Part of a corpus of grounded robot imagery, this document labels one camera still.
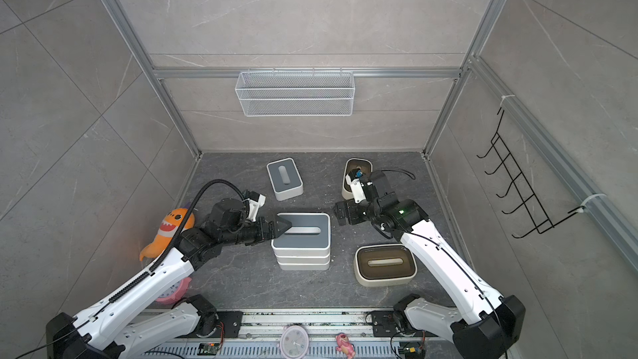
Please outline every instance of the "cable tie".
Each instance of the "cable tie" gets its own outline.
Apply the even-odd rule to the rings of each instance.
[[[508,97],[515,97],[516,95],[506,95],[506,96],[501,96],[501,104],[499,104],[499,107],[503,107],[503,101],[505,101],[505,99],[507,99]]]
[[[581,205],[576,209],[576,212],[578,212],[578,213],[585,212],[585,204],[587,202],[589,202],[591,199],[596,198],[596,197],[607,197],[607,195],[605,193],[596,193],[596,194],[590,195],[589,197],[587,197],[586,199],[583,200]]]

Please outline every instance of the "wire mesh basket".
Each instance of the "wire mesh basket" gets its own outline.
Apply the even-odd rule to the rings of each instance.
[[[355,78],[344,71],[246,71],[235,86],[246,116],[352,115]]]

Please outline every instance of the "orange shark plush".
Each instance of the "orange shark plush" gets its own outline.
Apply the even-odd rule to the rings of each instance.
[[[175,235],[175,230],[179,227],[179,224],[182,222],[182,218],[186,216],[187,208],[178,208],[176,210],[172,210],[164,220],[162,220],[161,225],[159,226],[158,234],[155,236],[155,240],[152,243],[148,244],[142,252],[140,252],[140,261],[147,258],[157,258],[160,256],[162,251],[166,249],[168,246],[168,242]],[[190,229],[195,225],[195,214],[191,213],[191,216],[186,221],[186,225],[184,225],[184,230]]]

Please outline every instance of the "dark gray floor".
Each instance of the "dark gray floor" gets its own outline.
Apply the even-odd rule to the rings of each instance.
[[[292,157],[304,182],[304,194],[276,201],[268,179],[266,164]],[[419,273],[405,286],[367,288],[355,279],[353,259],[362,245],[388,243],[369,222],[339,226],[332,206],[341,201],[341,178],[349,158],[365,158],[373,166],[399,166],[414,172],[416,180],[401,173],[388,173],[399,199],[415,200],[431,217],[442,236],[451,242],[427,169],[418,153],[233,153],[205,154],[188,188],[189,202],[210,179],[227,179],[241,190],[249,189],[266,196],[260,215],[277,212],[325,212],[331,215],[331,267],[323,272],[283,271],[269,243],[254,247],[224,247],[216,259],[192,275],[189,295],[201,293],[219,308],[241,307],[389,307],[408,293],[442,305],[453,302],[420,262]],[[197,204],[195,216],[206,216],[211,206],[235,193],[223,185],[214,185]]]

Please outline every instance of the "black wire rack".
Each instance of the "black wire rack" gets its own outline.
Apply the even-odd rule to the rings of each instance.
[[[481,159],[485,158],[492,150],[494,150],[494,152],[496,153],[498,158],[501,160],[501,162],[499,163],[499,165],[496,167],[496,169],[494,171],[492,171],[492,172],[485,171],[485,173],[487,175],[493,175],[502,166],[502,167],[505,168],[505,171],[507,172],[507,175],[510,177],[510,184],[507,187],[507,191],[505,191],[505,194],[504,195],[500,195],[500,194],[497,193],[496,195],[499,198],[505,198],[507,196],[507,194],[510,192],[510,190],[512,189],[512,186],[514,186],[514,189],[516,190],[516,193],[518,194],[519,198],[522,201],[521,204],[519,204],[519,206],[517,206],[515,209],[513,209],[513,210],[511,210],[509,212],[505,212],[505,211],[501,211],[501,212],[503,212],[506,215],[509,215],[510,213],[514,213],[516,210],[518,210],[519,208],[521,208],[523,206],[525,208],[525,210],[527,211],[527,214],[530,216],[531,222],[534,225],[534,227],[532,227],[527,233],[523,234],[522,236],[512,235],[512,237],[514,237],[514,238],[523,238],[525,236],[528,236],[534,230],[536,230],[536,232],[538,232],[538,234],[541,235],[541,234],[547,232],[548,230],[553,229],[554,227],[557,227],[559,224],[563,223],[567,219],[570,219],[572,216],[576,215],[577,213],[580,213],[583,209],[585,209],[585,207],[583,205],[578,205],[573,210],[567,212],[567,216],[566,217],[564,217],[563,219],[561,219],[561,220],[559,220],[557,222],[553,222],[549,218],[549,215],[547,215],[547,211],[545,211],[545,208],[543,207],[543,204],[538,199],[538,195],[536,195],[536,192],[531,187],[531,184],[528,181],[528,179],[525,176],[525,174],[523,173],[523,171],[521,169],[521,166],[519,166],[518,161],[516,161],[516,158],[514,157],[514,155],[512,155],[512,152],[510,151],[509,147],[507,147],[507,144],[505,143],[505,141],[501,137],[500,133],[498,132],[500,127],[501,127],[501,122],[503,121],[503,114],[505,114],[505,111],[501,107],[501,108],[498,109],[498,113],[496,114],[496,115],[500,115],[501,118],[498,120],[498,126],[496,127],[496,132],[494,133],[494,135],[490,139],[491,146],[490,146],[489,150],[485,153],[484,156],[477,156],[477,157],[481,158]],[[506,155],[505,156],[502,156],[501,153],[496,148],[496,144],[499,141],[505,147],[505,151],[506,151]],[[514,172],[511,172],[510,168],[507,167],[507,164],[505,163],[507,158],[511,158],[513,160],[514,164],[516,165],[516,167],[515,167],[516,170]],[[521,194],[521,189],[516,185],[516,180],[518,180],[519,178],[522,178],[524,180],[524,183],[527,184],[528,188],[531,191],[531,195],[529,197],[527,197],[527,198],[523,198],[523,196]],[[538,206],[543,211],[543,215],[545,217],[544,220],[542,222],[538,223],[538,224],[537,224],[537,221],[532,216],[531,211],[530,211],[530,209],[528,207],[528,205],[530,203],[530,200],[532,200],[532,199],[535,199],[535,201],[538,203]],[[541,226],[543,226],[543,225],[545,225],[547,223],[549,223],[549,226],[547,226],[547,227],[545,227],[543,229],[540,228]]]

